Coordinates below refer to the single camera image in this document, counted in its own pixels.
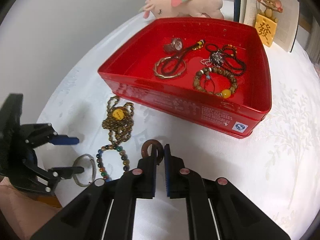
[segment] amber bead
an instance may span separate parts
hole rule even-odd
[[[229,98],[231,96],[231,91],[229,89],[225,89],[221,91],[223,98]]]

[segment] table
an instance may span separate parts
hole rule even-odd
[[[233,3],[224,1],[222,13],[226,19],[233,18],[232,10]],[[95,156],[109,143],[108,131],[103,130],[101,122],[113,94],[97,69],[150,21],[139,14],[118,27],[76,64],[52,94],[38,122],[51,122],[58,133],[77,136],[81,143],[58,147],[48,144],[37,149],[45,168],[71,166],[78,156]],[[320,82],[299,43],[292,53],[276,44],[265,50],[273,107],[252,135],[239,140],[135,104],[132,138],[122,146],[134,168],[144,141],[154,138],[169,143],[172,154],[183,158],[186,167],[204,178],[228,178],[292,240],[298,240],[320,208]],[[104,155],[103,163],[112,179],[122,175],[123,165],[116,151]],[[86,175],[83,179],[89,179],[90,171]],[[162,163],[157,168],[156,197],[137,200],[133,239],[188,239],[184,200],[168,199],[164,181]],[[55,192],[65,206],[82,190],[73,180],[65,180]]]

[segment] colorful beaded bracelet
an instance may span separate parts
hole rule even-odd
[[[102,162],[102,153],[105,152],[106,150],[117,150],[117,152],[119,152],[120,156],[121,156],[121,160],[123,160],[123,170],[124,170],[124,173],[126,171],[129,170],[129,160],[128,160],[128,157],[127,155],[125,154],[125,150],[122,148],[122,146],[117,146],[117,145],[105,145],[105,146],[102,146],[101,149],[98,150],[98,154],[96,155],[97,156],[97,163],[98,163],[98,167],[99,167],[99,171],[101,172],[101,176],[103,177],[103,179],[105,179],[106,181],[109,181],[110,178],[106,172],[106,169],[105,167],[103,166],[103,162]]]
[[[207,91],[205,89],[205,87],[203,88],[201,86],[200,80],[201,80],[202,75],[206,76],[205,83],[207,81],[211,80],[210,72],[217,73],[219,75],[223,75],[223,76],[227,77],[231,82],[231,87],[229,89],[225,89],[225,90],[221,91],[220,93],[214,93],[214,91],[213,92]],[[234,75],[230,71],[212,66],[212,67],[204,67],[203,69],[201,69],[200,71],[198,71],[196,73],[196,76],[193,79],[193,87],[201,92],[205,92],[210,95],[216,95],[218,97],[228,98],[236,92],[238,85],[237,85],[236,78],[234,77]]]

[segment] red metal tray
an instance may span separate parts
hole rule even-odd
[[[154,76],[156,61],[167,54],[163,45],[173,37],[184,47],[200,39],[237,47],[237,57],[247,65],[237,78],[238,89],[228,99],[199,92],[193,78],[209,57],[205,49],[189,52],[184,58],[187,70],[178,78],[163,80]],[[142,29],[119,48],[99,68],[98,73],[120,97],[150,106],[236,138],[249,136],[271,109],[269,65],[257,31],[240,23],[209,18],[163,18]],[[215,92],[230,87],[226,77],[212,74]]]

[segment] book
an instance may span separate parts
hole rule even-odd
[[[234,0],[234,21],[253,26],[256,22],[257,9],[266,8],[257,0]],[[279,19],[273,42],[285,51],[292,51],[299,20],[299,2],[297,0],[280,0],[283,12],[273,12]]]

